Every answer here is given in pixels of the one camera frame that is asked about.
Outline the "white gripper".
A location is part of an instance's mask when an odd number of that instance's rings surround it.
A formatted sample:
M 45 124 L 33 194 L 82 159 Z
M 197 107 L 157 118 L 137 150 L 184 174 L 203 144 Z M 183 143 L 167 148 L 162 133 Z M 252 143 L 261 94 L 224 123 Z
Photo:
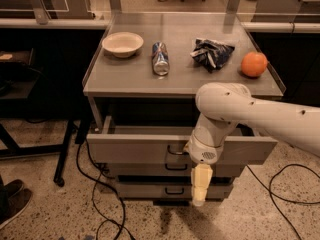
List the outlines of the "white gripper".
M 222 150 L 222 147 L 203 144 L 194 135 L 191 135 L 185 144 L 184 151 L 189 154 L 194 163 L 198 164 L 191 171 L 191 195 L 194 206 L 200 207 L 205 203 L 213 174 L 210 165 L 219 160 Z

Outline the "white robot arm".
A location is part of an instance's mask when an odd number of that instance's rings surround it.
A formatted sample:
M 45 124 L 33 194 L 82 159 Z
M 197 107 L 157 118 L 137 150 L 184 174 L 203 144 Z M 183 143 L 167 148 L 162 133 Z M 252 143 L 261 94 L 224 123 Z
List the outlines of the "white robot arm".
M 200 112 L 185 149 L 195 167 L 191 171 L 192 203 L 205 203 L 226 137 L 243 124 L 276 140 L 320 155 L 320 109 L 256 99 L 243 84 L 213 82 L 199 88 L 195 97 Z

